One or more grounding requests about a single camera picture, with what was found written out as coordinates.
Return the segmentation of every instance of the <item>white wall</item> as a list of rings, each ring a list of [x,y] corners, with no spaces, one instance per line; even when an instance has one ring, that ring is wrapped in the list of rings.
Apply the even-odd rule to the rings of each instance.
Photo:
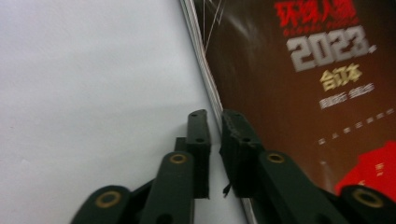
[[[245,223],[177,0],[0,2],[0,223],[68,223],[106,185],[152,179],[187,115],[209,112],[211,200],[195,223]]]

